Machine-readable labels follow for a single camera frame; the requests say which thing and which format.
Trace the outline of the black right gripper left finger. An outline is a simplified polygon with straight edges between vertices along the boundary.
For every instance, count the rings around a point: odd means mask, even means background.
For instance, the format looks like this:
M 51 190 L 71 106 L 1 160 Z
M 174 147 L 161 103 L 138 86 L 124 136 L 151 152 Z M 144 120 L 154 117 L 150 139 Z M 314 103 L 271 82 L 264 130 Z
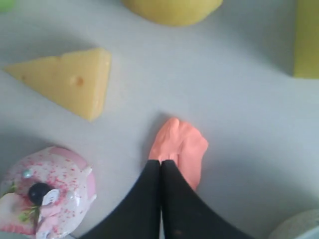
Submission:
M 160 163 L 149 160 L 121 203 L 83 239 L 158 239 Z

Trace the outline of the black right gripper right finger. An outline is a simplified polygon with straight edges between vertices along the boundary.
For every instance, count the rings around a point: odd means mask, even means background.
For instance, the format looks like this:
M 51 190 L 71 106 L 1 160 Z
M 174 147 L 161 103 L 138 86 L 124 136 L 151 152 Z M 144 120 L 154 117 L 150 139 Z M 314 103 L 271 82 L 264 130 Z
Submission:
M 161 164 L 161 206 L 166 239 L 251 238 L 212 211 L 172 160 Z

